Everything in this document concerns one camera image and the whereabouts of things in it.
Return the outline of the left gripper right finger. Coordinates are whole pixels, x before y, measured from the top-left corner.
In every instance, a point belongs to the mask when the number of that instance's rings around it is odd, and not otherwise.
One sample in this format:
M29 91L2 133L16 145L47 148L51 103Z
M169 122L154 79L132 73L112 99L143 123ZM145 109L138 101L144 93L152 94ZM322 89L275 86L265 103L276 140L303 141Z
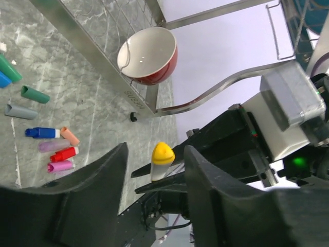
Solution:
M246 185L186 146L196 246L328 246L328 190Z

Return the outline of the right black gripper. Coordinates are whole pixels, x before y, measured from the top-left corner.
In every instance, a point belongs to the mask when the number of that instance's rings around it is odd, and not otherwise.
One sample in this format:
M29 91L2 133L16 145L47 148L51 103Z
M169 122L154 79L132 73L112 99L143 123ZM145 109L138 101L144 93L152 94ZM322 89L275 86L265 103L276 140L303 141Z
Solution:
M186 146L195 148L208 162L249 185L270 183L275 171L269 148L252 113L234 105L182 144L174 147L175 163L184 163ZM297 183L297 189L328 190L328 147L305 146L285 157L278 175ZM185 172L136 189L141 198L119 218L117 246L150 246L156 239L155 221L162 214L189 213Z

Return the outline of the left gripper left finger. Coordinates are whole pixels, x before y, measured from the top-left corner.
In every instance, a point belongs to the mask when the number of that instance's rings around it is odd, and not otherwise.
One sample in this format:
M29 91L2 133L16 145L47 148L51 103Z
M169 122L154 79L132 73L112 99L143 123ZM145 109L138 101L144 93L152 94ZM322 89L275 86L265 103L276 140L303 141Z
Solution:
M114 246L128 147L40 187L1 187L1 246Z

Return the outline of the pink marker cap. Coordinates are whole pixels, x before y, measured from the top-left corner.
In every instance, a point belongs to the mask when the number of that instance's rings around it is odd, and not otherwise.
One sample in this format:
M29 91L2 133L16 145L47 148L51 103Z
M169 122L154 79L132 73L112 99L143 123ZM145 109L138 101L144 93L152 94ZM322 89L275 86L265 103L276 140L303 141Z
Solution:
M65 170L73 169L73 162L69 160L60 161L60 162L51 162L47 164L48 173L56 173Z

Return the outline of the red marker cap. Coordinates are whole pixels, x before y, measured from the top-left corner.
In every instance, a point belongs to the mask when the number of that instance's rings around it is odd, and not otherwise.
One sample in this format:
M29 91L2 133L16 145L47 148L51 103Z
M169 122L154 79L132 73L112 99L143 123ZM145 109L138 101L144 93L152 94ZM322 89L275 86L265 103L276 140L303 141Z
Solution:
M52 162L61 162L61 161L65 161L71 157L74 157L77 154L79 154L79 148L70 147L70 148L66 148L66 149L55 152L55 154L50 157L50 160Z

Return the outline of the yellow cap marker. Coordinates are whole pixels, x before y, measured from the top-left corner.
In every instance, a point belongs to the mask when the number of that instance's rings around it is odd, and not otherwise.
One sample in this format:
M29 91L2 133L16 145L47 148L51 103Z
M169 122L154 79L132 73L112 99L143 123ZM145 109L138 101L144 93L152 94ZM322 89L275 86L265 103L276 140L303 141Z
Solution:
M175 154L173 150L165 142L159 142L152 153L151 181L163 179L174 160Z

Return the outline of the purple marker cap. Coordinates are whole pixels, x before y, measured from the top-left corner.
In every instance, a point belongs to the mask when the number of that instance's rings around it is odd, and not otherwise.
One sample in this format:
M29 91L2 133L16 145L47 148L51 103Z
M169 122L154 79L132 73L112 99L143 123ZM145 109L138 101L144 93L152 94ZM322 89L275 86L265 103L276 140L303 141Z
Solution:
M45 152L62 150L62 149L68 148L69 146L70 146L69 140L56 139L53 141L40 143L38 146L38 150L41 153L45 153Z

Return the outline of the orange marker cap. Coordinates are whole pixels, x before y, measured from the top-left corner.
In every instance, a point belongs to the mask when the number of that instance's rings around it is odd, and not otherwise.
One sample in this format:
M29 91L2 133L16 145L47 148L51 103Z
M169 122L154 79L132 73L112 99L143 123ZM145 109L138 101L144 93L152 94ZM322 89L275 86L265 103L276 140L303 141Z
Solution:
M70 131L68 127L62 127L60 134L64 139L67 139L72 146L78 146L80 140Z

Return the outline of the dark blue marker cap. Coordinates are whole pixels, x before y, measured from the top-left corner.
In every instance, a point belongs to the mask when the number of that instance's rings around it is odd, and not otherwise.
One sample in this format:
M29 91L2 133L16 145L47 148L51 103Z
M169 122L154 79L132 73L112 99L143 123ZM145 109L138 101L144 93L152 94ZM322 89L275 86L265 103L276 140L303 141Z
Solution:
M26 137L35 139L60 138L60 130L55 128L34 127L25 130Z

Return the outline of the grey marker cap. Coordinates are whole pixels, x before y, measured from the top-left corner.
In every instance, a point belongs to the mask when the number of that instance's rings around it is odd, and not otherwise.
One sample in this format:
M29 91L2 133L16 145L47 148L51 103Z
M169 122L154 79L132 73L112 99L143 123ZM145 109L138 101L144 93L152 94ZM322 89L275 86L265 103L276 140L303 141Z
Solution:
M37 111L29 108L13 104L7 104L5 107L5 115L10 117L33 120L37 117L38 113Z

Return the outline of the teal marker cap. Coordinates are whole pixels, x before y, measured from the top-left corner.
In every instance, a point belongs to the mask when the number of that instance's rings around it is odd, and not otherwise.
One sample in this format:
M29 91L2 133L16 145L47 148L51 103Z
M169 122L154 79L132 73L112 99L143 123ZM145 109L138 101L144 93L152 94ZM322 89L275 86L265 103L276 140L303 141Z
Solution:
M50 101L50 96L25 85L21 88L21 96L42 104L46 104Z

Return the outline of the green marker cap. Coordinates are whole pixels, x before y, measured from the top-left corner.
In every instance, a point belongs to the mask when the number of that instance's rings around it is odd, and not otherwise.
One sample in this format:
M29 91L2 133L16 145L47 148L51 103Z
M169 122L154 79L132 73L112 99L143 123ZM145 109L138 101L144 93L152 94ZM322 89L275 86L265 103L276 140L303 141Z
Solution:
M12 82L18 82L23 78L22 75L15 69L15 67L7 60L3 54L0 55L0 63L1 72L6 75Z

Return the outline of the light blue marker cap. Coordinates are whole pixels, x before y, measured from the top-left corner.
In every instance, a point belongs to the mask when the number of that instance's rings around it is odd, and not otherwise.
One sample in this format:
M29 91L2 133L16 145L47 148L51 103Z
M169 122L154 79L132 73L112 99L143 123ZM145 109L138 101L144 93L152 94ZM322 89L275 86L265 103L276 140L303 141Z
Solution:
M0 88L5 88L8 85L10 85L12 83L12 81L10 80L10 78L8 78L5 74L3 74L2 72L0 72Z

